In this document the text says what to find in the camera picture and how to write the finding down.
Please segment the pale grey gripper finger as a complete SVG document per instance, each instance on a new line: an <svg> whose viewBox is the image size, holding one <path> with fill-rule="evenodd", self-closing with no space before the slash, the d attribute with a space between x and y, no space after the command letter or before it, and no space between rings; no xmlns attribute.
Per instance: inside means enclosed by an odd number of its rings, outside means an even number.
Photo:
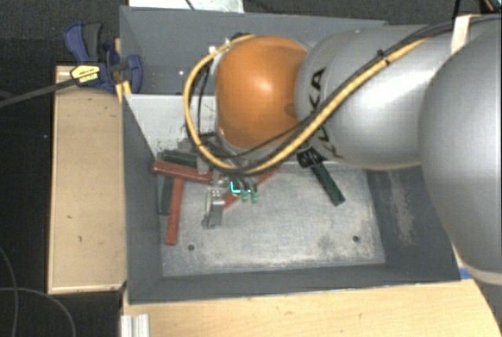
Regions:
<svg viewBox="0 0 502 337"><path fill-rule="evenodd" d="M225 200L214 198L212 201L212 227L220 226L223 221Z"/></svg>
<svg viewBox="0 0 502 337"><path fill-rule="evenodd" d="M214 198L219 198L220 193L218 190L209 188L206 194L206 206L205 206L205 214L202 219L202 226L205 229L214 228L212 227L212 201Z"/></svg>

